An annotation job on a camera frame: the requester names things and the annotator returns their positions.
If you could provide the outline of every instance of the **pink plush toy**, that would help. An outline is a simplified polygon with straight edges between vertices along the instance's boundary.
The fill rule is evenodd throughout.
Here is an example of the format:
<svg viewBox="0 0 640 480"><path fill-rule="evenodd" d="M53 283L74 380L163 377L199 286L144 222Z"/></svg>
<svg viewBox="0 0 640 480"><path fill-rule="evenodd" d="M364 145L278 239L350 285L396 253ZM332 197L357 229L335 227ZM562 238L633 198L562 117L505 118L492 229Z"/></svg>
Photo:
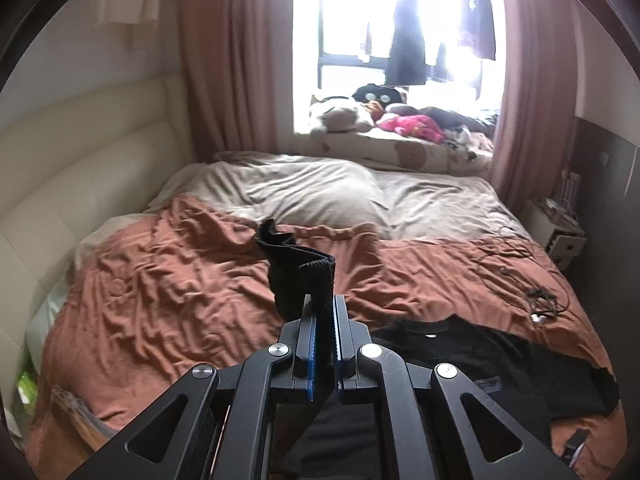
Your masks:
<svg viewBox="0 0 640 480"><path fill-rule="evenodd" d="M417 137L436 144L441 143L445 136L438 123L426 115L410 115L382 118L378 127L386 132L395 132L403 137Z"/></svg>

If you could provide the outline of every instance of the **black metal bracket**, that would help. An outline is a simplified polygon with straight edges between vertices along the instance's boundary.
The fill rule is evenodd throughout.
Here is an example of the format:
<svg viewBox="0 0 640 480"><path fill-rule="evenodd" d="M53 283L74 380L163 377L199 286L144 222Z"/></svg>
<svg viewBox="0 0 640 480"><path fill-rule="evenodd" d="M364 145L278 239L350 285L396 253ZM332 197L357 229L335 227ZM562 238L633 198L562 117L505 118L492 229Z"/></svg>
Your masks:
<svg viewBox="0 0 640 480"><path fill-rule="evenodd" d="M307 297L276 344L222 370L194 366L69 480L265 480L334 389L374 405L385 479L577 478L455 366L406 364L341 296L331 315L332 333L319 333Z"/></svg>

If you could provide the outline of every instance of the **metal screw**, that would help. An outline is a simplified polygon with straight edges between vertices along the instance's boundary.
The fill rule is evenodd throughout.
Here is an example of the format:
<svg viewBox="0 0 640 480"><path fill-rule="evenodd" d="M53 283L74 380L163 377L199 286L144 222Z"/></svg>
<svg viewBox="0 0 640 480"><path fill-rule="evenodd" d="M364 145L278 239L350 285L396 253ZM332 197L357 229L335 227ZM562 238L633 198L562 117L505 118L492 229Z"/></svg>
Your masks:
<svg viewBox="0 0 640 480"><path fill-rule="evenodd" d="M436 371L440 377L453 379L458 374L458 369L450 363L440 363L436 366Z"/></svg>
<svg viewBox="0 0 640 480"><path fill-rule="evenodd" d="M360 347L360 353L364 355L364 357L375 359L376 357L380 357L382 355L382 347L380 345L376 345L375 343L367 343L366 345L362 345Z"/></svg>
<svg viewBox="0 0 640 480"><path fill-rule="evenodd" d="M213 367L211 365L207 365L207 364L199 364L199 365L195 365L192 369L191 369L191 374L196 378L196 379L206 379L207 377L209 377L211 374L213 373Z"/></svg>
<svg viewBox="0 0 640 480"><path fill-rule="evenodd" d="M269 347L269 353L274 357L282 357L289 353L289 347L284 343L274 343Z"/></svg>

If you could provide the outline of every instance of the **beige bedsheet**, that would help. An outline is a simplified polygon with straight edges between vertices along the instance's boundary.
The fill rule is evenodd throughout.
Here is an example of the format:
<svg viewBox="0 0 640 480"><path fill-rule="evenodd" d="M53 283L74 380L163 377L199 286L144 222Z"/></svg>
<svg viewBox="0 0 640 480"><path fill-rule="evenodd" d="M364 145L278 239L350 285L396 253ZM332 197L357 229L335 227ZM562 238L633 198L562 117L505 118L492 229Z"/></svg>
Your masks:
<svg viewBox="0 0 640 480"><path fill-rule="evenodd" d="M216 158L174 174L145 213L188 194L254 221L273 218L278 224L335 229L373 223L383 240L529 237L482 178L380 171L347 160L257 152L223 152ZM111 219L87 237L76 251L76 269L96 245L141 218Z"/></svg>

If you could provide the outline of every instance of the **black t-shirt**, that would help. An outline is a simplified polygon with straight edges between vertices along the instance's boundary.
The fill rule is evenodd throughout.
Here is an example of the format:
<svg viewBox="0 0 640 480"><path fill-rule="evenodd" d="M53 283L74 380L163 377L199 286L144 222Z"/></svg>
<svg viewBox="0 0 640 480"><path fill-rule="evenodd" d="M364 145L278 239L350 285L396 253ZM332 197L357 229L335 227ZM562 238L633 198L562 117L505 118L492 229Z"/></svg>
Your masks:
<svg viewBox="0 0 640 480"><path fill-rule="evenodd" d="M457 316L400 320L373 332L372 340L415 365L456 365L547 447L552 420L609 415L618 402L605 368ZM372 407L343 406L333 394L276 469L295 478L379 478Z"/></svg>

